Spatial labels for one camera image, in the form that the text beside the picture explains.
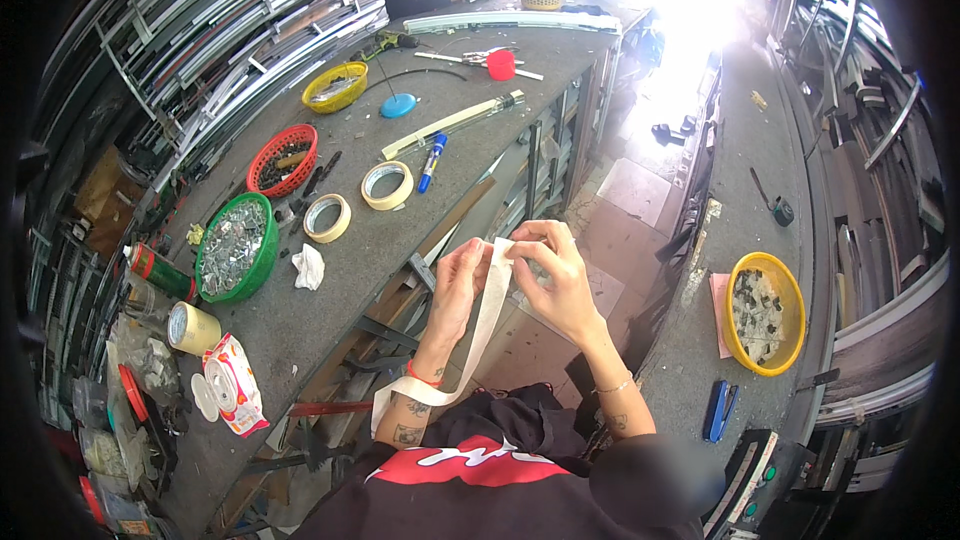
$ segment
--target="blue round base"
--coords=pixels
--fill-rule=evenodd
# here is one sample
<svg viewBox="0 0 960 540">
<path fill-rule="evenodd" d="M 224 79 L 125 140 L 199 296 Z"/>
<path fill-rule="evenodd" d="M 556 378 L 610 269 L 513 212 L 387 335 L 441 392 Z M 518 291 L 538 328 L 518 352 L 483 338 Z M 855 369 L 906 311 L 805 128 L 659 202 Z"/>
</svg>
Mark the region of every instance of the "blue round base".
<svg viewBox="0 0 960 540">
<path fill-rule="evenodd" d="M 416 106 L 417 99 L 414 98 L 413 94 L 397 94 L 383 101 L 383 104 L 380 105 L 380 115 L 392 120 L 410 113 Z"/>
</svg>

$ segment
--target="red string bracelet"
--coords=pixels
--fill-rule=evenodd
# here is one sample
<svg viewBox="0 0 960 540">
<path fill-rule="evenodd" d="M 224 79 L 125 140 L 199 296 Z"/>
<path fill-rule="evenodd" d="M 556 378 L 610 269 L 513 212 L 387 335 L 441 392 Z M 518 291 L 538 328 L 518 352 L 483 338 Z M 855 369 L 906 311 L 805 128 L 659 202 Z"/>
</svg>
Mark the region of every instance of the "red string bracelet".
<svg viewBox="0 0 960 540">
<path fill-rule="evenodd" d="M 440 379 L 440 381 L 427 381 L 426 379 L 424 379 L 424 378 L 420 377 L 419 375 L 417 375 L 416 373 L 414 373 L 414 359 L 413 359 L 413 358 L 411 358 L 410 360 L 407 361 L 407 375 L 409 375 L 409 376 L 410 376 L 411 378 L 413 378 L 414 380 L 420 380 L 421 382 L 423 382 L 423 383 L 426 384 L 427 386 L 432 386 L 432 387 L 435 388 L 435 389 L 438 389 L 438 388 L 440 387 L 440 384 L 442 384 L 442 383 L 444 382 L 444 380 L 443 380 L 442 378 Z"/>
</svg>

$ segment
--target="silver bracelet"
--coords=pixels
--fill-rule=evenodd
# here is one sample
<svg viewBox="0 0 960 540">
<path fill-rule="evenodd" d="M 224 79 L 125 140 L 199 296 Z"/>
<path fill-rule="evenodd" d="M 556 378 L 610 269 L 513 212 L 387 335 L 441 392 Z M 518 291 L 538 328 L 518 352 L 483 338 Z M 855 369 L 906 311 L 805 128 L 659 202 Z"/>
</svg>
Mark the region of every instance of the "silver bracelet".
<svg viewBox="0 0 960 540">
<path fill-rule="evenodd" d="M 601 394 L 607 394 L 607 393 L 609 393 L 609 392 L 617 392 L 618 390 L 623 390 L 623 389 L 627 388 L 627 387 L 630 385 L 630 382 L 632 382 L 632 381 L 633 381 L 632 378 L 627 379 L 626 381 L 624 381 L 623 383 L 621 383 L 620 385 L 618 385 L 616 388 L 614 388 L 614 389 L 612 389 L 612 390 L 600 390 L 600 389 L 594 388 L 594 389 L 593 389 L 593 393 L 595 394 L 595 393 L 597 393 L 597 392 L 600 392 Z"/>
</svg>

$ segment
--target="cordless drill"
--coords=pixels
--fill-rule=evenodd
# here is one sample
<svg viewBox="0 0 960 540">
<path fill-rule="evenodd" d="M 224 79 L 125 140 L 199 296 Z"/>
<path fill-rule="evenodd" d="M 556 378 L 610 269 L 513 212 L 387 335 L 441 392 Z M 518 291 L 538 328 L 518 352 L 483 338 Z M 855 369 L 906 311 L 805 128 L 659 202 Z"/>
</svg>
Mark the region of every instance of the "cordless drill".
<svg viewBox="0 0 960 540">
<path fill-rule="evenodd" d="M 370 61 L 378 54 L 381 54 L 385 51 L 390 51 L 391 49 L 404 48 L 404 49 L 415 49 L 416 47 L 427 47 L 427 44 L 421 43 L 415 36 L 410 34 L 404 34 L 403 32 L 389 31 L 381 29 L 380 31 L 373 34 L 373 38 L 365 44 L 362 48 L 354 52 L 350 56 L 350 61 L 363 61 L 366 63 Z"/>
</svg>

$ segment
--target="arm tattoo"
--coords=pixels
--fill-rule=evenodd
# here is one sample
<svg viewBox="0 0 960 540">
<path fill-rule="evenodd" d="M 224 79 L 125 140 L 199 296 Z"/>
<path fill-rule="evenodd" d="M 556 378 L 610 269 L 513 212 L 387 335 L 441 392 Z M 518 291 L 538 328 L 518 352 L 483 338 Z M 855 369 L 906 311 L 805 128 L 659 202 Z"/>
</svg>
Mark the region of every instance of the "arm tattoo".
<svg viewBox="0 0 960 540">
<path fill-rule="evenodd" d="M 424 429 L 424 427 L 408 427 L 397 424 L 396 430 L 393 432 L 393 441 L 417 446 L 424 437 Z"/>
<path fill-rule="evenodd" d="M 424 404 L 423 402 L 415 401 L 412 398 L 407 401 L 407 409 L 410 410 L 411 414 L 414 414 L 417 417 L 423 417 L 425 414 L 430 413 L 429 404 Z"/>
<path fill-rule="evenodd" d="M 627 429 L 627 415 L 610 415 L 606 417 L 606 425 L 615 430 Z"/>
</svg>

